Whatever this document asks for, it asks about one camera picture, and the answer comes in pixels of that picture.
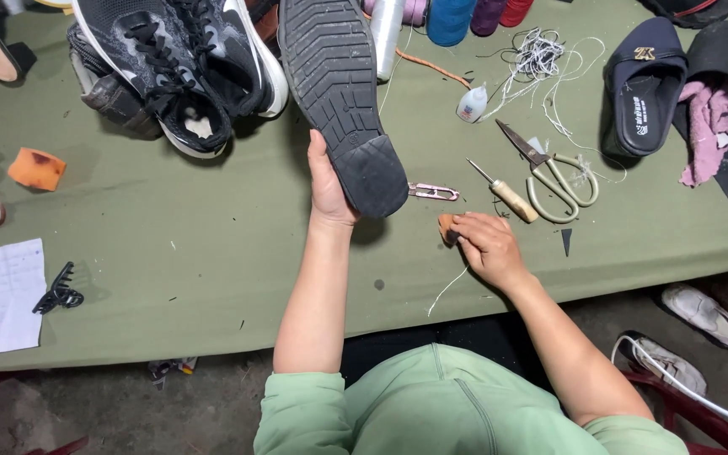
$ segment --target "black hair clip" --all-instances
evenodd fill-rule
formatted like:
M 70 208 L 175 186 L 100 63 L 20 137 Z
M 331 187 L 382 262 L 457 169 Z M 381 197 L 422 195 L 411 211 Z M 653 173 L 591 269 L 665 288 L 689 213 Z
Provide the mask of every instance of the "black hair clip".
M 66 281 L 72 281 L 69 275 L 74 274 L 72 271 L 72 267 L 74 266 L 75 264 L 72 262 L 67 262 L 64 265 L 61 273 L 55 277 L 55 281 L 53 281 L 53 285 L 49 288 L 49 291 L 41 297 L 41 300 L 32 309 L 33 313 L 46 314 L 58 305 L 64 308 L 74 308 L 83 303 L 83 294 L 64 283 Z

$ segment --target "orange cord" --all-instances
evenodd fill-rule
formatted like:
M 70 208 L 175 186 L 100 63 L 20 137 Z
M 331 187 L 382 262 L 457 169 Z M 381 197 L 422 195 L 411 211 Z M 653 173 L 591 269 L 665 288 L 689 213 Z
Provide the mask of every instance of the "orange cord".
M 370 15 L 368 15 L 367 13 L 363 13 L 363 14 L 364 14 L 364 17 L 366 17 L 368 19 L 372 19 L 372 17 Z M 414 57 L 414 56 L 411 56 L 411 55 L 408 55 L 408 54 L 404 54 L 404 52 L 401 51 L 398 47 L 395 47 L 395 54 L 398 54 L 400 57 L 403 57 L 406 60 L 409 60 L 410 62 L 415 62 L 415 63 L 417 63 L 419 65 L 423 65 L 424 67 L 429 67 L 432 70 L 437 70 L 440 73 L 443 73 L 444 75 L 446 75 L 446 76 L 454 79 L 455 81 L 459 81 L 462 85 L 465 86 L 465 88 L 467 88 L 469 90 L 471 89 L 471 85 L 470 85 L 470 83 L 468 83 L 467 80 L 465 80 L 464 78 L 459 77 L 458 75 L 451 74 L 449 71 L 446 71 L 443 68 L 440 68 L 437 65 L 434 65 L 432 62 L 428 62 L 426 60 L 423 60 L 422 58 L 418 58 L 418 57 Z

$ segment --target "gold logo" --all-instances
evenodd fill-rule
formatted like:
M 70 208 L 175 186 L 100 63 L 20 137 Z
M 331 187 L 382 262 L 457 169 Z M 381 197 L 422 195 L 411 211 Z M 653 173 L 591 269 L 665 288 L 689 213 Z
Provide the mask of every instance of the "gold logo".
M 633 49 L 634 60 L 656 60 L 653 56 L 653 48 L 635 48 Z

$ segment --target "white glue bottle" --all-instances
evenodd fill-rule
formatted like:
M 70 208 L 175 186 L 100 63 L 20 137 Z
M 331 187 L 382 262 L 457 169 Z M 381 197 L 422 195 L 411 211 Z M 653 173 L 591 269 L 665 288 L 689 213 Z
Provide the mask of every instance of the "white glue bottle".
M 468 123 L 473 123 L 482 115 L 484 109 L 488 107 L 488 90 L 485 88 L 487 83 L 482 83 L 481 87 L 471 88 L 471 90 L 460 99 L 460 105 L 457 106 L 457 115 Z

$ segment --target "blue thread spool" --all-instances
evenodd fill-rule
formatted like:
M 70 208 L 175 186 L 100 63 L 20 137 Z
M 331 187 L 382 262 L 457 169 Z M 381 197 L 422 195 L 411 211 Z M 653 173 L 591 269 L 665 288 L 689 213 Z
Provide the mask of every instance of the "blue thread spool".
M 429 39 L 437 46 L 460 44 L 471 23 L 476 0 L 433 0 L 426 21 Z

